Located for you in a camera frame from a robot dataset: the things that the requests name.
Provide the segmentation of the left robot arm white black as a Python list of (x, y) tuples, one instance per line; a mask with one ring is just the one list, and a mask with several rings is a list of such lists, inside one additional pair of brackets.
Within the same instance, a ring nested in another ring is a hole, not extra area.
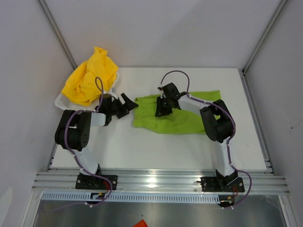
[(74, 157), (80, 167), (80, 173), (87, 175), (86, 184), (92, 189), (98, 189), (103, 178), (99, 164), (88, 147), (90, 129), (108, 126), (113, 116), (121, 119), (139, 107), (124, 93), (121, 97), (123, 103), (113, 94), (104, 94), (93, 110), (64, 110), (55, 132), (55, 143)]

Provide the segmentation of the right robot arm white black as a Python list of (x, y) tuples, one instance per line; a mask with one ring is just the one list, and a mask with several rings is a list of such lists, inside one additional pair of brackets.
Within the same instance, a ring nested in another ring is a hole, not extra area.
[(158, 87), (160, 96), (156, 101), (156, 117), (163, 117), (173, 109), (187, 110), (201, 116), (207, 137), (215, 143), (217, 159), (216, 185), (226, 191), (233, 186), (238, 176), (237, 170), (231, 165), (230, 140), (235, 134), (235, 122), (225, 102), (221, 99), (207, 101), (192, 96), (188, 92), (179, 92), (173, 83)]

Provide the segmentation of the lime green shorts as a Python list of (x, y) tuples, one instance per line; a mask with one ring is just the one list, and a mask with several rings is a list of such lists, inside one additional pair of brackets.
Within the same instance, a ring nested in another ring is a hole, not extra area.
[(156, 117), (157, 97), (149, 95), (135, 99), (139, 107), (134, 109), (134, 127), (159, 134), (205, 134), (202, 118), (196, 113), (173, 109), (167, 116)]

